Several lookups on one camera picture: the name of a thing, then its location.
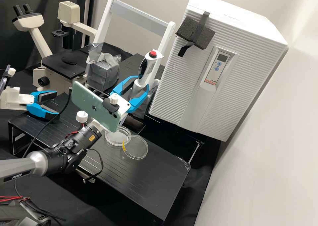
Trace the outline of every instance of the petri dish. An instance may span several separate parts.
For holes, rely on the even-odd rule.
[[[147,142],[139,135],[130,135],[130,141],[127,144],[122,143],[124,153],[131,159],[141,160],[148,153]]]
[[[105,131],[106,141],[114,146],[122,146],[123,142],[126,145],[129,143],[131,132],[128,128],[120,126],[116,132],[107,132]]]

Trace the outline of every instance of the white plastic holder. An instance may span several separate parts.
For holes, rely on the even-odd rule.
[[[27,110],[27,104],[34,103],[34,96],[21,94],[19,87],[6,87],[0,96],[0,108],[12,110]]]

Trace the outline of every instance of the black tape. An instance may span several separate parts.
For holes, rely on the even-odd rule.
[[[208,19],[209,15],[210,15],[210,13],[207,12],[207,11],[205,11],[205,12],[203,13],[203,15],[202,15],[202,17],[201,17],[201,19],[200,19],[200,21],[199,21],[199,24],[198,24],[198,26],[196,27],[195,32],[194,32],[194,34],[193,34],[192,37],[191,37],[191,41],[189,41],[185,46],[183,46],[183,47],[180,49],[180,51],[179,51],[179,53],[178,53],[178,56],[183,57],[183,55],[185,54],[185,52],[187,51],[187,49],[190,48],[191,46],[193,46],[193,45],[196,43],[196,41],[198,40],[198,37],[199,37],[200,33],[201,33],[202,30],[203,30],[203,27],[204,27],[204,25],[205,25],[205,23],[206,23],[206,20]]]

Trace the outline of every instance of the robotic arm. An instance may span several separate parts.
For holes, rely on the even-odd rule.
[[[89,123],[82,125],[75,134],[60,141],[52,149],[32,151],[22,159],[1,160],[0,185],[26,175],[70,173],[100,137],[100,131]]]

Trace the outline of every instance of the white handle frame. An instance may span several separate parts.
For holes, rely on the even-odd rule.
[[[93,43],[102,43],[105,41],[108,27],[112,18],[112,14],[116,14],[144,29],[147,29],[157,35],[162,36],[158,51],[162,54],[166,51],[169,40],[173,34],[176,24],[174,22],[162,21],[148,13],[145,13],[133,6],[130,6],[120,0],[108,0],[102,19],[99,23],[97,33]],[[154,78],[160,66],[161,59],[156,61],[151,76],[149,77],[149,87],[152,88]]]

